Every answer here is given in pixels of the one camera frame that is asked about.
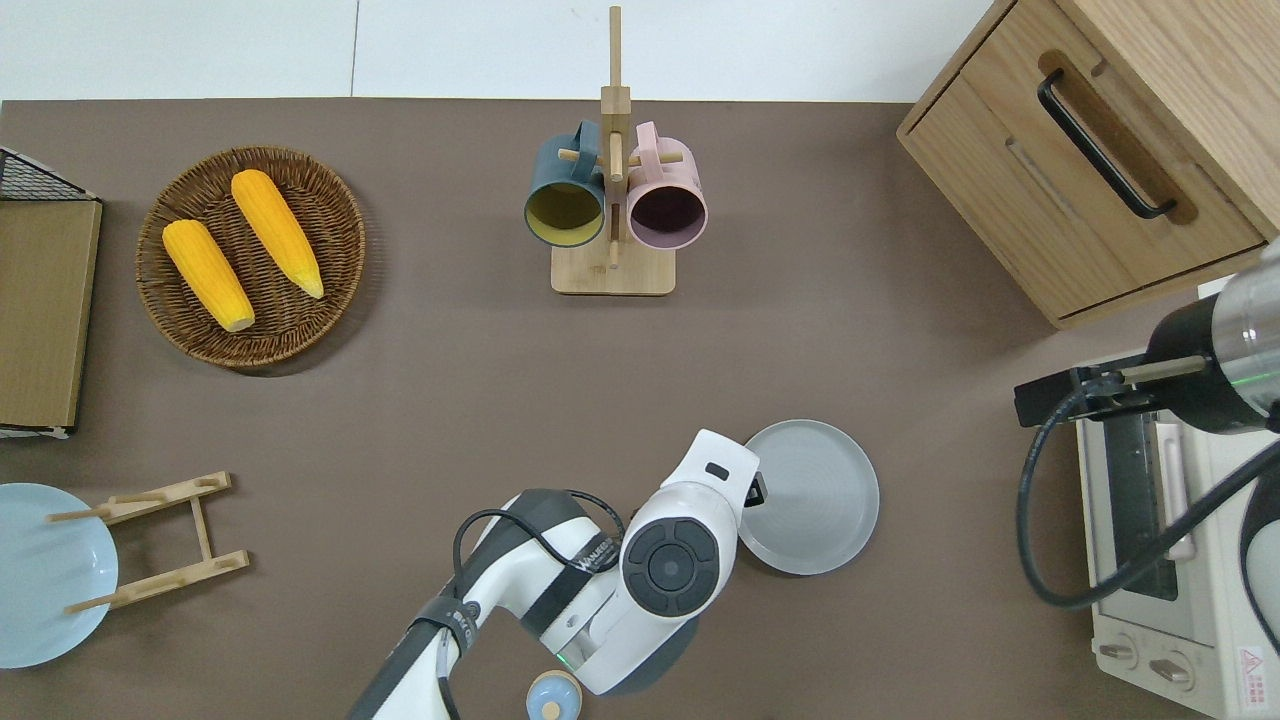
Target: oven knob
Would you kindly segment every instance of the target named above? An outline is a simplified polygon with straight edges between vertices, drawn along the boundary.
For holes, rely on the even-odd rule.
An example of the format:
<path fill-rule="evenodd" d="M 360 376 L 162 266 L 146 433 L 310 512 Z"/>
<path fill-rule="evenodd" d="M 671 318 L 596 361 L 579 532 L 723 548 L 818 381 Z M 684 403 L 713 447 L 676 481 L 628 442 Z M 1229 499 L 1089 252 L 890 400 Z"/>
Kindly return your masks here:
<path fill-rule="evenodd" d="M 1133 648 L 1123 644 L 1100 644 L 1098 655 L 1106 655 L 1116 660 L 1133 660 Z"/>
<path fill-rule="evenodd" d="M 1117 634 L 1115 639 L 1108 643 L 1103 643 L 1094 638 L 1093 652 L 1103 657 L 1117 660 L 1121 665 L 1128 666 L 1130 670 L 1138 666 L 1138 646 L 1134 644 L 1133 638 L 1125 633 Z"/>
<path fill-rule="evenodd" d="M 1160 675 L 1161 678 L 1169 680 L 1170 683 L 1179 685 L 1183 691 L 1189 691 L 1196 684 L 1196 676 L 1192 674 L 1192 664 L 1187 660 L 1187 656 L 1180 652 L 1171 653 L 1175 660 L 1181 661 L 1181 664 L 1174 660 L 1160 659 L 1152 660 L 1148 664 L 1151 671 Z"/>

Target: warning label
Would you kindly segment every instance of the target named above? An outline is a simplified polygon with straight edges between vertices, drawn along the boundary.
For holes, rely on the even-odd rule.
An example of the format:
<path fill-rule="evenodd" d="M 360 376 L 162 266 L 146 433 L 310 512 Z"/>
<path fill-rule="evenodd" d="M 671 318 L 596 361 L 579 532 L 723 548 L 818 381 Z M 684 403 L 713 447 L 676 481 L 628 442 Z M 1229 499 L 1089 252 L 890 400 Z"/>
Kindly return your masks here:
<path fill-rule="evenodd" d="M 1267 674 L 1262 665 L 1261 647 L 1239 648 L 1240 660 L 1240 706 L 1245 710 L 1266 710 Z"/>

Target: wooden drawer cabinet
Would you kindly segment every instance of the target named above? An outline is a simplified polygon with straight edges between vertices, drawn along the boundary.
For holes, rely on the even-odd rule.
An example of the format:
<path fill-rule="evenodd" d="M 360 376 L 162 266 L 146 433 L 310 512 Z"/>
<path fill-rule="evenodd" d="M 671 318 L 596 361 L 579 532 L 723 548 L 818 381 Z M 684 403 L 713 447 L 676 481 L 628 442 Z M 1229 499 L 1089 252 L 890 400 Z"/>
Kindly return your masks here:
<path fill-rule="evenodd" d="M 1277 49 L 1274 0 L 1000 0 L 899 138 L 1066 327 L 1276 237 Z"/>

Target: brown table surface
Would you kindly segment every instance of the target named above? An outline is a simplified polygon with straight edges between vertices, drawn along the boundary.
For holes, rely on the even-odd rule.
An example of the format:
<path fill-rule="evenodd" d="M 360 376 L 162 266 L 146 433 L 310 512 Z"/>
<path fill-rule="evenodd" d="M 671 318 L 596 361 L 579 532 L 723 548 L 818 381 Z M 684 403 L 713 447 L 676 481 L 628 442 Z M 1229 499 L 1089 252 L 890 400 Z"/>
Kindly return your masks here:
<path fill-rule="evenodd" d="M 81 429 L 4 441 L 0 482 L 90 503 L 214 470 L 215 552 L 253 564 L 114 610 L 70 653 L 0 671 L 3 717 L 337 717 L 448 579 L 471 511 L 576 487 L 630 512 L 694 433 L 788 418 L 850 433 L 882 506 L 813 578 L 749 556 L 654 688 L 586 717 L 1194 716 L 1103 674 L 1087 612 L 1023 580 L 1030 430 L 1014 384 L 1140 346 L 1188 297 L 1055 332 L 893 138 L 906 105 L 636 102 L 694 149 L 710 225 L 663 299 L 568 297 L 521 208 L 538 145 L 595 102 L 5 102 L 0 142 L 106 201 Z M 206 155 L 285 145 L 358 196 L 347 316 L 250 377 L 182 355 L 133 283 L 143 215 Z M 1039 553 L 1084 578 L 1074 441 L 1051 443 Z M 198 557 L 189 514 L 114 529 L 122 582 Z M 465 717 L 522 717 L 556 660 L 495 614 L 454 671 Z"/>

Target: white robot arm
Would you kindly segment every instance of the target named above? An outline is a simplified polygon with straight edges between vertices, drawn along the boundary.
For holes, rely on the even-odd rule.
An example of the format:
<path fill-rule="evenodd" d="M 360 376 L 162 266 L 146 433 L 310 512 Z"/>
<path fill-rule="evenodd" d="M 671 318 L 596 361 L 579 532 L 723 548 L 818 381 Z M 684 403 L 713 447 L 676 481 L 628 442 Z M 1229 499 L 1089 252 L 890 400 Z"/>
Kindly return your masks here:
<path fill-rule="evenodd" d="M 621 544 L 568 491 L 525 491 L 499 512 L 472 515 L 458 539 L 471 520 L 499 518 L 413 619 L 348 717 L 457 717 L 447 679 L 495 607 L 590 692 L 648 687 L 689 646 L 698 615 L 728 582 L 742 507 L 764 501 L 758 466 L 741 445 L 700 430 Z"/>

